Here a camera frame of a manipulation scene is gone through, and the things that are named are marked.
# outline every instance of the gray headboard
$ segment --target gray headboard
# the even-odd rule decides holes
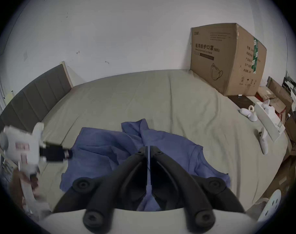
[[[32,132],[35,124],[42,121],[72,87],[64,62],[40,75],[5,107],[0,115],[0,133],[9,125]]]

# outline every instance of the green tape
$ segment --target green tape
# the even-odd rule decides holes
[[[254,37],[254,54],[253,54],[253,61],[252,61],[252,67],[251,67],[253,69],[253,74],[256,73],[257,57],[258,57],[258,40]]]

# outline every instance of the wall mark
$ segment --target wall mark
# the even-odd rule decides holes
[[[24,53],[24,61],[28,58],[27,51]]]

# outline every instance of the brown box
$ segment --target brown box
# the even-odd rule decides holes
[[[292,150],[296,150],[296,123],[293,117],[293,113],[291,113],[290,115],[291,116],[286,119],[284,126],[286,133],[291,140]]]
[[[267,88],[265,86],[259,86],[257,89],[257,93],[263,99],[263,101],[267,100],[267,99],[277,98],[277,96],[274,94],[274,92],[272,92],[269,88]]]
[[[293,99],[288,94],[287,91],[284,90],[275,80],[273,80],[270,76],[267,80],[267,87],[285,104],[286,113],[288,113],[291,109]]]
[[[191,70],[225,96],[255,96],[266,48],[236,23],[192,28]]]
[[[270,198],[272,193],[279,189],[285,196],[296,178],[296,156],[288,157],[282,162],[275,178],[270,183],[262,197]]]

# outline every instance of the bed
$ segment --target bed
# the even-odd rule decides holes
[[[43,138],[71,148],[82,127],[121,131],[122,122],[145,118],[149,128],[203,146],[209,164],[229,174],[231,190],[247,210],[274,178],[288,141],[284,133],[276,142],[268,138],[269,152],[263,155],[258,142],[262,123],[238,110],[192,71],[130,73],[69,89],[42,119]],[[67,161],[40,164],[38,189],[52,209],[63,195],[59,185],[67,166]]]

